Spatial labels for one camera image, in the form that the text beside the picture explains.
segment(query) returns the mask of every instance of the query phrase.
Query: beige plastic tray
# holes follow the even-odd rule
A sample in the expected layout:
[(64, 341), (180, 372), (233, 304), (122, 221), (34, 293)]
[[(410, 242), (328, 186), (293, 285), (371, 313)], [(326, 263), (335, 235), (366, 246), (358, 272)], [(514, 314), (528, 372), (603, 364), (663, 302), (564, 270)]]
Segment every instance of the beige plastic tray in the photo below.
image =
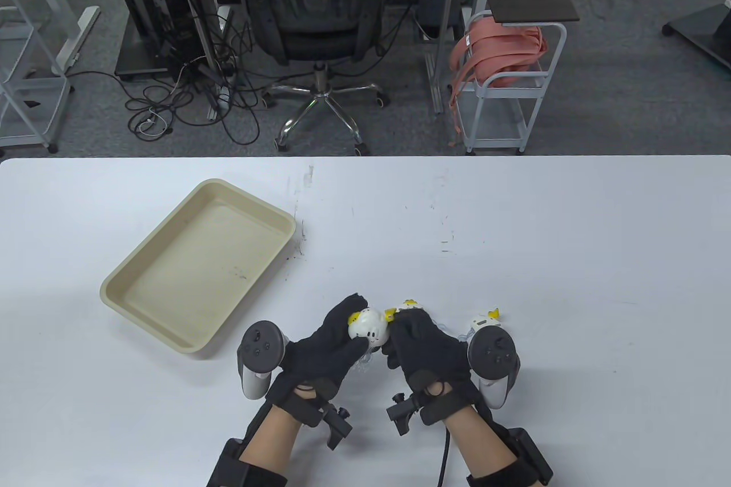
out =
[(292, 215), (204, 181), (105, 279), (102, 301), (170, 348), (196, 352), (294, 233)]

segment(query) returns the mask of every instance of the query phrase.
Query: office chair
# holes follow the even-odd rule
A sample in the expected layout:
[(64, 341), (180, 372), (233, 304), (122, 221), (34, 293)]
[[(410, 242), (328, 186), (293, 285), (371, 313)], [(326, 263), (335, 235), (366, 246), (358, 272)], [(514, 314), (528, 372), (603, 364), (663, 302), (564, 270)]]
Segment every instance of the office chair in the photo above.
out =
[(363, 59), (371, 47), (383, 54), (378, 40), (385, 0), (241, 0), (246, 5), (256, 43), (280, 65), (290, 60), (314, 61), (311, 88), (270, 85), (262, 93), (266, 106), (274, 104), (273, 92), (306, 95), (307, 100), (282, 125), (275, 138), (277, 150), (287, 150), (292, 129), (318, 103), (325, 103), (339, 117), (355, 140), (355, 154), (369, 155), (355, 120), (335, 100), (335, 95), (356, 91), (376, 93), (376, 104), (389, 98), (376, 83), (333, 87), (327, 62), (350, 57)]

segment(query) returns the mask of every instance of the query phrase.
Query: white cord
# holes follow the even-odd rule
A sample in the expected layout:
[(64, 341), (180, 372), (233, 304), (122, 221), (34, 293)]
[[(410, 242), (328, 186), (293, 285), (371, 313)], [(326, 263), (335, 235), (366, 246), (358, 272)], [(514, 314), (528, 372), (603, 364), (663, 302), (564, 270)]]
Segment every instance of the white cord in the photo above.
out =
[(194, 62), (199, 61), (204, 58), (206, 58), (206, 56), (201, 55), (200, 57), (196, 57), (192, 61), (186, 62), (182, 67), (180, 67), (180, 72), (178, 73), (178, 80), (175, 82), (175, 85), (172, 87), (172, 91), (170, 92), (170, 95), (168, 95), (168, 96), (172, 96), (172, 94), (175, 93), (175, 90), (177, 90), (178, 85), (180, 85), (180, 79), (183, 78), (183, 70), (185, 70), (186, 67), (188, 67), (188, 65), (192, 65)]
[(416, 19), (416, 14), (413, 14), (412, 16), (413, 16), (413, 23), (414, 23), (414, 24), (416, 25), (416, 27), (417, 27), (417, 28), (418, 28), (419, 30), (421, 30), (421, 33), (422, 33), (422, 34), (424, 35), (424, 38), (426, 38), (426, 39), (427, 39), (427, 40), (429, 40), (429, 41), (430, 41), (430, 40), (433, 40), (433, 38), (431, 38), (431, 36), (429, 36), (429, 35), (428, 35), (428, 34), (426, 33), (426, 31), (425, 31), (425, 30), (424, 30), (424, 29), (423, 29), (423, 28), (421, 27), (421, 25), (419, 25), (419, 22), (418, 22), (418, 21), (417, 21), (417, 19)]
[[(148, 119), (144, 120), (144, 122), (142, 122), (141, 124), (139, 124), (138, 131), (146, 137), (160, 137), (160, 135), (164, 134), (165, 131), (167, 131), (170, 124), (167, 123), (167, 119), (160, 116), (156, 111), (154, 111), (152, 109), (152, 107), (150, 107), (148, 109), (148, 112), (150, 113), (150, 117)], [(155, 122), (155, 120), (152, 119), (152, 116), (157, 116), (159, 119), (162, 120), (163, 127), (162, 127), (162, 131), (159, 133), (144, 132), (145, 129), (149, 129), (150, 127), (153, 127), (157, 123), (157, 122)]]

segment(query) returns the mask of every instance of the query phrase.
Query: forearm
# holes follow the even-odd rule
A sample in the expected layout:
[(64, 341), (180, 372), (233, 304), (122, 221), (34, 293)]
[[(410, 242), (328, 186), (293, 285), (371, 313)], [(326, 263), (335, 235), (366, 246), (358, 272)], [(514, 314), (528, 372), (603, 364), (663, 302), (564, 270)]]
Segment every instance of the forearm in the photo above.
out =
[(288, 412), (272, 406), (239, 460), (283, 476), (301, 426)]
[(472, 477), (490, 476), (517, 461), (515, 454), (472, 406), (447, 417), (444, 425), (457, 443)]

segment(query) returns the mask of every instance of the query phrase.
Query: black velcro strap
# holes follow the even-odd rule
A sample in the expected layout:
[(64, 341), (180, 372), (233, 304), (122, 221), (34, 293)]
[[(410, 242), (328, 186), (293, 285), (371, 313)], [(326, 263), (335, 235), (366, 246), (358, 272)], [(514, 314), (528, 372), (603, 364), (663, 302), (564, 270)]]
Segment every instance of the black velcro strap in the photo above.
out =
[(537, 481), (537, 472), (522, 458), (490, 476), (467, 477), (470, 487), (530, 487)]
[(439, 421), (444, 421), (447, 417), (451, 417), (455, 412), (472, 405), (470, 401), (463, 398), (461, 394), (451, 391), (439, 396), (426, 404), (419, 413), (421, 421), (429, 426)]
[(284, 487), (287, 478), (275, 472), (241, 462), (224, 449), (207, 487)]
[(277, 404), (277, 407), (287, 411), (295, 421), (300, 421), (311, 428), (316, 427), (322, 420), (322, 411), (296, 393), (290, 394), (281, 404)]

